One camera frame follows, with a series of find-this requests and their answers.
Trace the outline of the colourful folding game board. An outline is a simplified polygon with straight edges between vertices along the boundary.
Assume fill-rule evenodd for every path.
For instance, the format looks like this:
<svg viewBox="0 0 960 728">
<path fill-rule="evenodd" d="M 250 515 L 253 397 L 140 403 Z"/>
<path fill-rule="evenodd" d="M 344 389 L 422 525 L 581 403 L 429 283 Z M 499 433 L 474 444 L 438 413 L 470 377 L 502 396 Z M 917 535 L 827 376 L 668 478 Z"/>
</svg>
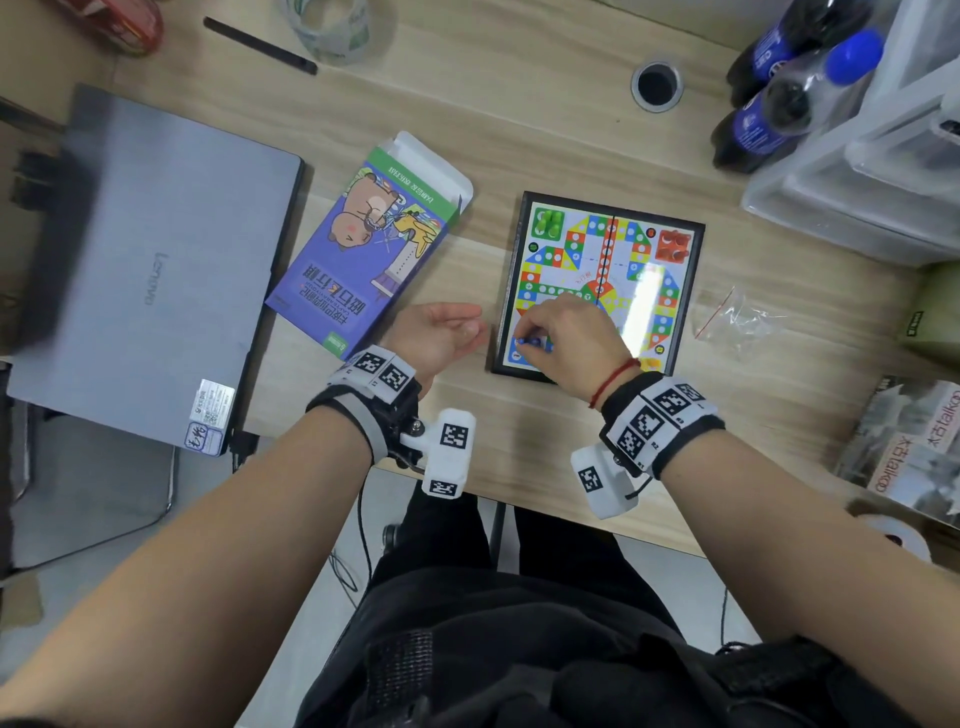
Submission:
<svg viewBox="0 0 960 728">
<path fill-rule="evenodd" d="M 534 237 L 536 209 L 565 213 L 558 240 Z M 693 235 L 685 264 L 655 260 L 661 229 Z M 515 328 L 534 305 L 571 294 L 606 312 L 644 370 L 672 374 L 705 233 L 699 222 L 525 191 L 490 372 L 549 383 L 517 353 Z"/>
</svg>

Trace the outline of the right wristband with marker tags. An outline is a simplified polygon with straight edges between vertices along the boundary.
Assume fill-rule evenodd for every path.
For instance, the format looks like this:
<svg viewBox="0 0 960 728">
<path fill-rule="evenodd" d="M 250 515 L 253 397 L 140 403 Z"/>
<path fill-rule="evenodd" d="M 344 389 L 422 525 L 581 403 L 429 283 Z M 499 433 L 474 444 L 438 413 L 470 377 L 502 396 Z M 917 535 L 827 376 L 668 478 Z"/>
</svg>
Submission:
<svg viewBox="0 0 960 728">
<path fill-rule="evenodd" d="M 600 407 L 600 439 L 633 478 L 658 480 L 694 439 L 724 431 L 717 407 L 689 382 L 642 371 L 612 390 Z"/>
</svg>

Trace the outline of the dark soda bottle blue cap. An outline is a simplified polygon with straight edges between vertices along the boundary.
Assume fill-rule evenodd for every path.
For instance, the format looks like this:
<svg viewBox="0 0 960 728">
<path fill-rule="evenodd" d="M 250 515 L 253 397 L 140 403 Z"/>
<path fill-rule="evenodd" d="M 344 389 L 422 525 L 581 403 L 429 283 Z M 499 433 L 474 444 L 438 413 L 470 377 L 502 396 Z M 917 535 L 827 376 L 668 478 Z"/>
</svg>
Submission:
<svg viewBox="0 0 960 728">
<path fill-rule="evenodd" d="M 884 37 L 858 30 L 831 48 L 794 58 L 711 134 L 715 169 L 751 174 L 788 142 L 823 127 L 846 90 L 876 70 Z"/>
</svg>

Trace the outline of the person's black trousers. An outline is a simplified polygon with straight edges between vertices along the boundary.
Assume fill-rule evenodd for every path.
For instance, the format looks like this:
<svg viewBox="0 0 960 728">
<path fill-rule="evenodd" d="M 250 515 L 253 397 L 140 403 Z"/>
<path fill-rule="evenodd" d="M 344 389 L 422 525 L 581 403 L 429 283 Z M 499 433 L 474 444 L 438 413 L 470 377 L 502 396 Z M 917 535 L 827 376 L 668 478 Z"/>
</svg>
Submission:
<svg viewBox="0 0 960 728">
<path fill-rule="evenodd" d="M 595 528 L 519 509 L 495 569 L 474 495 L 414 490 L 295 728 L 921 728 L 798 637 L 712 654 Z"/>
</svg>

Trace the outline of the person's right hand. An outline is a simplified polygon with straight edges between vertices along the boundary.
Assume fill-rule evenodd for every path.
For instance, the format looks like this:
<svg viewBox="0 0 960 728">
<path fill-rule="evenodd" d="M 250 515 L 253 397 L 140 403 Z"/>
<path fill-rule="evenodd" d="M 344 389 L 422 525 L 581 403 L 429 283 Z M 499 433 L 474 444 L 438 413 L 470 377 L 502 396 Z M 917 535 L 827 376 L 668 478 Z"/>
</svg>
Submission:
<svg viewBox="0 0 960 728">
<path fill-rule="evenodd" d="M 597 409 L 618 385 L 642 368 L 604 310 L 581 297 L 562 294 L 527 310 L 558 313 L 558 365 L 533 365 L 566 394 Z"/>
</svg>

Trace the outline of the wristband with marker tags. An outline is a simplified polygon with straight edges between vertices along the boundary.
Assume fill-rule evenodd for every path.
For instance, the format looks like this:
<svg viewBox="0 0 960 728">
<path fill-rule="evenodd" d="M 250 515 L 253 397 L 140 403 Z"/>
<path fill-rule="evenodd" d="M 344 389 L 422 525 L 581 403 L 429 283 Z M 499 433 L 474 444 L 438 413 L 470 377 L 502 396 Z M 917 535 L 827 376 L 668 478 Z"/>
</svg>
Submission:
<svg viewBox="0 0 960 728">
<path fill-rule="evenodd" d="M 347 418 L 366 439 L 371 463 L 386 458 L 413 470 L 422 456 L 402 443 L 419 421 L 422 386 L 414 368 L 389 349 L 371 345 L 346 360 L 306 405 L 333 409 Z"/>
<path fill-rule="evenodd" d="M 717 407 L 689 382 L 642 371 L 612 390 L 600 407 L 600 439 L 633 478 L 658 480 L 694 439 L 724 431 Z"/>
</svg>

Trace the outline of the green cardboard box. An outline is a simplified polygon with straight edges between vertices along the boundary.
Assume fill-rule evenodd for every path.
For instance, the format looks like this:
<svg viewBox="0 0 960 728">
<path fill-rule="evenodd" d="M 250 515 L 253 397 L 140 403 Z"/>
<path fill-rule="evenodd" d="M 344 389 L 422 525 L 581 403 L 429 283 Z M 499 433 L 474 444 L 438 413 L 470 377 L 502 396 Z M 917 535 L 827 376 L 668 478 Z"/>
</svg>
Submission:
<svg viewBox="0 0 960 728">
<path fill-rule="evenodd" d="M 960 372 L 960 260 L 932 264 L 921 273 L 896 341 L 916 355 Z"/>
</svg>

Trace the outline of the person's left hand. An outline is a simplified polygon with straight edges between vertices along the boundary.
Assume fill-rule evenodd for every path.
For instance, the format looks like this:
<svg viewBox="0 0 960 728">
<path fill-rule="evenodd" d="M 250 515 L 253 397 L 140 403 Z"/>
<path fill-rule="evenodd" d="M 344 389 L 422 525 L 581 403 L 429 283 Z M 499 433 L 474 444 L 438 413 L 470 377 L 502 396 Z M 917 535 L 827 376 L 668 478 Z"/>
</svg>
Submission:
<svg viewBox="0 0 960 728">
<path fill-rule="evenodd" d="M 379 345 L 414 369 L 423 399 L 439 373 L 470 354 L 452 354 L 443 333 L 443 302 L 411 305 L 394 317 Z"/>
</svg>

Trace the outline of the grey laptop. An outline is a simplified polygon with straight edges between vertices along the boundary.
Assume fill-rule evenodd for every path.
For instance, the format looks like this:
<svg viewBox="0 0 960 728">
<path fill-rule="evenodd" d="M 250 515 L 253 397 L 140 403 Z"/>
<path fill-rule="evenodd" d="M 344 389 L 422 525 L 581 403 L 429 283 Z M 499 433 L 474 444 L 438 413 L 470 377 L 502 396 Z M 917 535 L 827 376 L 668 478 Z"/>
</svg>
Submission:
<svg viewBox="0 0 960 728">
<path fill-rule="evenodd" d="M 305 171 L 292 152 L 77 85 L 7 394 L 222 455 Z"/>
</svg>

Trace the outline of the clear tape roll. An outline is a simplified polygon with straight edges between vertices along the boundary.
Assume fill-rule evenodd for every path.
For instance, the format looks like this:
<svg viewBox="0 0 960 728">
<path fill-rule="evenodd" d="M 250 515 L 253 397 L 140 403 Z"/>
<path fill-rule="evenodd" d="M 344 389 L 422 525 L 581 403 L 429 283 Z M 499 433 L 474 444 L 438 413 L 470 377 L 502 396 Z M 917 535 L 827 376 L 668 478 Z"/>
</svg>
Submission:
<svg viewBox="0 0 960 728">
<path fill-rule="evenodd" d="M 279 0 L 301 45 L 325 63 L 352 64 L 371 41 L 368 0 Z"/>
</svg>

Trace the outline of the person's right forearm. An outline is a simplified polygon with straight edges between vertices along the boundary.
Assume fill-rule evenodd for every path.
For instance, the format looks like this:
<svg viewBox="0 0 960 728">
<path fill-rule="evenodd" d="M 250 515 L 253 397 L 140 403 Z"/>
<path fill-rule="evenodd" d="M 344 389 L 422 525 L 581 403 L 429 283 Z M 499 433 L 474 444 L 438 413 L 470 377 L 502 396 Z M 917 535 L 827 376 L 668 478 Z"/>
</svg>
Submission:
<svg viewBox="0 0 960 728">
<path fill-rule="evenodd" d="M 659 479 L 757 634 L 841 658 L 926 728 L 960 728 L 960 580 L 724 429 Z"/>
</svg>

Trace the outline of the group of red game pieces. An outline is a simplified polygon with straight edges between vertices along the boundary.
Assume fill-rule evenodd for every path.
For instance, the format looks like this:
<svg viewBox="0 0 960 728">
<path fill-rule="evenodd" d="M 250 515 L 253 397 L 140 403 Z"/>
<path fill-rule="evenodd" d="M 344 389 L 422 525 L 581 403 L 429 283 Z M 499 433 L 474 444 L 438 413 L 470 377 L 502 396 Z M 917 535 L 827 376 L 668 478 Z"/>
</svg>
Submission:
<svg viewBox="0 0 960 728">
<path fill-rule="evenodd" d="M 656 241 L 654 259 L 664 263 L 686 264 L 693 234 L 680 229 L 662 228 Z"/>
</svg>

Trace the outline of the white tape roll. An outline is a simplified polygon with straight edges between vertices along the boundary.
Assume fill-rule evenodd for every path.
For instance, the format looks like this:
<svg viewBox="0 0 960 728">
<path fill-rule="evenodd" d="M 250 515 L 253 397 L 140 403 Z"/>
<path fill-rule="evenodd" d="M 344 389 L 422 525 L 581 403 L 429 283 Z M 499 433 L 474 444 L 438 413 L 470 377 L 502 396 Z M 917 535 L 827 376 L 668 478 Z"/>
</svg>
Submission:
<svg viewBox="0 0 960 728">
<path fill-rule="evenodd" d="M 930 546 L 920 530 L 894 516 L 863 513 L 855 518 L 924 563 L 931 564 Z"/>
</svg>

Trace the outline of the dark soda bottle blue label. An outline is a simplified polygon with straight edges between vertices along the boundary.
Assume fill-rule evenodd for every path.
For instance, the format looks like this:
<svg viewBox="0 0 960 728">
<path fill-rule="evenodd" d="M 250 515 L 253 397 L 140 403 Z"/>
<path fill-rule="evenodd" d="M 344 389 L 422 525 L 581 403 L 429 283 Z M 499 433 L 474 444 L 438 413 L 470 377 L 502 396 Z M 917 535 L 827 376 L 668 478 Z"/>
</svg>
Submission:
<svg viewBox="0 0 960 728">
<path fill-rule="evenodd" d="M 870 21 L 875 0 L 792 0 L 782 17 L 750 44 L 726 73 L 730 103 L 739 108 L 788 62 L 832 48 Z"/>
</svg>

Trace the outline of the grey printed plastic packet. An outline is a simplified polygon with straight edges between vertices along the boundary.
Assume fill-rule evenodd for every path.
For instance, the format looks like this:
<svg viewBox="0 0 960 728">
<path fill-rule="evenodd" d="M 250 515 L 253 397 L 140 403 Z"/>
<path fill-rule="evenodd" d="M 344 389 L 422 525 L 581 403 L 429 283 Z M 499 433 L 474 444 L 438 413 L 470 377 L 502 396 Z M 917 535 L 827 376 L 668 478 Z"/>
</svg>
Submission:
<svg viewBox="0 0 960 728">
<path fill-rule="evenodd" d="M 960 529 L 960 383 L 884 375 L 832 472 Z"/>
</svg>

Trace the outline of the purple cartoon game box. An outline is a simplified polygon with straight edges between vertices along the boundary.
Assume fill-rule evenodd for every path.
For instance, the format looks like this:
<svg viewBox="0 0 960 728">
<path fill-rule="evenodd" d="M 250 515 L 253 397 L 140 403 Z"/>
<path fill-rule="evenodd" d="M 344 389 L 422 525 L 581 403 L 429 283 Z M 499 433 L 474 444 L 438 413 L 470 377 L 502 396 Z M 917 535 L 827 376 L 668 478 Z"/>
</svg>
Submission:
<svg viewBox="0 0 960 728">
<path fill-rule="evenodd" d="M 474 185 L 407 131 L 374 147 L 266 299 L 346 360 L 438 249 Z"/>
</svg>

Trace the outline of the left wristband with marker tags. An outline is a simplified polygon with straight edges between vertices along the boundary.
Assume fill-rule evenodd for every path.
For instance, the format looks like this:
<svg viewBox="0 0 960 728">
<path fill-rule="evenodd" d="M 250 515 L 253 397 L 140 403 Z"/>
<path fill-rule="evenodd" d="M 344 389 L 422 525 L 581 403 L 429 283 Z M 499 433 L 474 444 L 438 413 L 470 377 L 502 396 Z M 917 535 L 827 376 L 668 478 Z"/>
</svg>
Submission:
<svg viewBox="0 0 960 728">
<path fill-rule="evenodd" d="M 419 421 L 422 386 L 414 368 L 389 349 L 371 345 L 346 360 L 306 405 L 333 409 L 347 418 L 366 439 L 371 463 L 386 458 L 413 470 L 422 456 L 402 443 Z"/>
</svg>

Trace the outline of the clear plastic zip bag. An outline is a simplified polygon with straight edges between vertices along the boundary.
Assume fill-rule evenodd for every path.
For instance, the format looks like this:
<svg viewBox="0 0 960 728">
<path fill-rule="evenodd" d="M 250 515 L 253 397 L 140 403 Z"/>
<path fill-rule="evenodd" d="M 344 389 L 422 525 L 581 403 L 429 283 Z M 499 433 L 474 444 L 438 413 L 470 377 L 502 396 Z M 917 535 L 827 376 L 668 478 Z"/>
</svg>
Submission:
<svg viewBox="0 0 960 728">
<path fill-rule="evenodd" d="M 741 361 L 767 348 L 786 328 L 788 319 L 786 314 L 759 306 L 738 285 L 716 300 L 701 303 L 698 311 L 702 317 L 694 322 L 694 340 Z"/>
</svg>

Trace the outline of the clear plastic drawer unit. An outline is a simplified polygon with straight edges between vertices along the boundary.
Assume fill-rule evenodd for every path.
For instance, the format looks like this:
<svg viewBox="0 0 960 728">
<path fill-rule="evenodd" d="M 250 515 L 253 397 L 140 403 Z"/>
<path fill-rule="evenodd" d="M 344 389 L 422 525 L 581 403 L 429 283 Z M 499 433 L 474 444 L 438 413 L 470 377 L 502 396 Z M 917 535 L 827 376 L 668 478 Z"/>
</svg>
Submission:
<svg viewBox="0 0 960 728">
<path fill-rule="evenodd" d="M 960 0 L 901 0 L 856 113 L 755 173 L 741 207 L 878 261 L 960 261 Z"/>
</svg>

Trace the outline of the person's left forearm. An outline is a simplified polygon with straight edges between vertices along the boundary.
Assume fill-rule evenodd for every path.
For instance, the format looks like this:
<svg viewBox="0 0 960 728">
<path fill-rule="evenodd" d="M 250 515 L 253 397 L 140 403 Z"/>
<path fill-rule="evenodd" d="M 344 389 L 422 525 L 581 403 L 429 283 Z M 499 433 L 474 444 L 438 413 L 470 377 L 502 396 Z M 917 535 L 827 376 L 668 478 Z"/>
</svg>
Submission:
<svg viewBox="0 0 960 728">
<path fill-rule="evenodd" d="M 0 728 L 234 728 L 372 467 L 318 407 L 66 614 L 0 686 Z"/>
</svg>

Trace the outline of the black pen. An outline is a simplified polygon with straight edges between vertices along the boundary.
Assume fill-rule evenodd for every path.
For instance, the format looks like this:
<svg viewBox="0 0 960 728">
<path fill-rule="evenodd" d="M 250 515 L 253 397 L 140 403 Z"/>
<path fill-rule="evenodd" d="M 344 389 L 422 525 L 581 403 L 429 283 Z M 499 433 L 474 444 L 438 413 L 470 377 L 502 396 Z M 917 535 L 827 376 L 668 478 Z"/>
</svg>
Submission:
<svg viewBox="0 0 960 728">
<path fill-rule="evenodd" d="M 318 75 L 319 67 L 315 61 L 283 49 L 274 43 L 270 43 L 244 30 L 239 30 L 209 16 L 202 18 L 202 26 L 233 43 L 237 43 L 287 67 L 292 67 L 311 76 Z"/>
</svg>

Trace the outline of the red packet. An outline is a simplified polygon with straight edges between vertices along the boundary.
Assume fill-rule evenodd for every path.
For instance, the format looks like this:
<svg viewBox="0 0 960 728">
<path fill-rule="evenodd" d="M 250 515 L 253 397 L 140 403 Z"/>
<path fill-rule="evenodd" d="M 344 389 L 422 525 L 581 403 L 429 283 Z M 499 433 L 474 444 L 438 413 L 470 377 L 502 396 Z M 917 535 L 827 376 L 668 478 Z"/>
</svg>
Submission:
<svg viewBox="0 0 960 728">
<path fill-rule="evenodd" d="M 51 0 L 86 32 L 130 56 L 146 57 L 162 45 L 164 21 L 157 0 Z"/>
</svg>

